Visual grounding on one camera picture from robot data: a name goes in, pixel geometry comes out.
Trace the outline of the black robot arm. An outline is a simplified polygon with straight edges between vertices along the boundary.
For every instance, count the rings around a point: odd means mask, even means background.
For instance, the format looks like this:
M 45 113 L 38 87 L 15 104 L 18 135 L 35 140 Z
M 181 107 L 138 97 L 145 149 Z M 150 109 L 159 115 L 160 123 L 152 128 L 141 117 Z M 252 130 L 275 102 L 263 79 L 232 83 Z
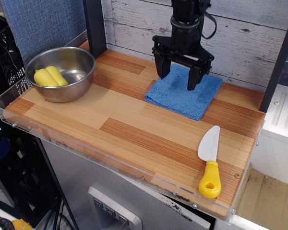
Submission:
M 170 73 L 171 62 L 189 67 L 187 89 L 192 91 L 211 70 L 214 56 L 201 46 L 201 39 L 215 35 L 217 22 L 206 12 L 209 0 L 173 0 L 171 6 L 171 36 L 153 37 L 156 70 L 163 79 Z

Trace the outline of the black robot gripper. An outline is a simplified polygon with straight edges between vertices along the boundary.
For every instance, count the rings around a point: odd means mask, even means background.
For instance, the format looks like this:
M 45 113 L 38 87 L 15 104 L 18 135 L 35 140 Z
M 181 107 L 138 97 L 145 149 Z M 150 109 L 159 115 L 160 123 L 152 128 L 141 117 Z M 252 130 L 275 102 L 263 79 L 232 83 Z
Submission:
M 201 46 L 201 39 L 210 39 L 203 35 L 203 23 L 194 25 L 173 25 L 171 36 L 153 36 L 153 53 L 158 76 L 163 79 L 170 72 L 171 62 L 190 68 L 188 87 L 195 89 L 205 74 L 209 74 L 214 56 Z

